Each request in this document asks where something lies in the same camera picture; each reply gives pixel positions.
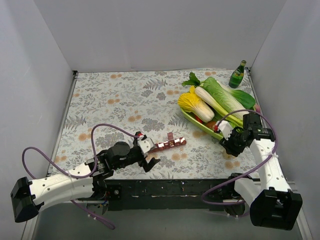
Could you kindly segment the red weekly pill organizer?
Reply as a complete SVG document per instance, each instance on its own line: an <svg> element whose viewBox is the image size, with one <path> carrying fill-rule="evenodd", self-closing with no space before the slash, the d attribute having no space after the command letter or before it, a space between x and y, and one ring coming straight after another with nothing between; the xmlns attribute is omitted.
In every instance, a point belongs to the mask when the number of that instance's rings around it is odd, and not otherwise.
<svg viewBox="0 0 320 240"><path fill-rule="evenodd" d="M162 152L165 150L173 149L180 146L185 146L187 144L185 137L174 138L172 132L167 133L167 140L163 142L158 142L155 144L155 148L150 151L150 153Z"/></svg>

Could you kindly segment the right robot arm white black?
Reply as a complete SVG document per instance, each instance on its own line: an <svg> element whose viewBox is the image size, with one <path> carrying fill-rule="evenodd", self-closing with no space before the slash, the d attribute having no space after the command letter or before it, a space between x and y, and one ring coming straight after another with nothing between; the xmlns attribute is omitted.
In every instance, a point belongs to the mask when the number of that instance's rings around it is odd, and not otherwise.
<svg viewBox="0 0 320 240"><path fill-rule="evenodd" d="M299 193L292 191L284 177L275 152L275 133L263 127L256 112L243 116L242 127L232 127L226 120L220 120L215 130L222 133L220 144L227 154L237 157L249 148L258 167L260 186L243 176L226 186L227 195L232 199L241 196L245 200L254 226L292 230L303 200Z"/></svg>

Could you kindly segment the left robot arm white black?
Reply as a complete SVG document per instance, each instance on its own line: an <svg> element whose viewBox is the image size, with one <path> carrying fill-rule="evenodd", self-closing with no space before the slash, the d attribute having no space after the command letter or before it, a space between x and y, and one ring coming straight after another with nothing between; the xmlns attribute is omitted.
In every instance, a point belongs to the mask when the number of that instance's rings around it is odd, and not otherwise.
<svg viewBox="0 0 320 240"><path fill-rule="evenodd" d="M149 172L159 159L147 160L150 151L157 149L158 144L151 138L135 139L133 146L118 141L112 147L97 154L97 159L90 159L66 172L29 180L19 178L11 193L14 220L26 222L39 212L75 199L94 198L101 200L110 194L102 184L104 179L113 176L116 170L138 163L145 172Z"/></svg>

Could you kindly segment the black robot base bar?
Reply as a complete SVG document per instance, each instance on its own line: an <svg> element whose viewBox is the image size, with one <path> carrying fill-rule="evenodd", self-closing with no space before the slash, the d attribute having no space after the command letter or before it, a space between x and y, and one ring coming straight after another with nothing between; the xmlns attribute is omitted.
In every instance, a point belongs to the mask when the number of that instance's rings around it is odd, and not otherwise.
<svg viewBox="0 0 320 240"><path fill-rule="evenodd" d="M108 201L109 211L209 209L222 211L223 205L202 202L207 190L227 181L218 179L110 179L90 201Z"/></svg>

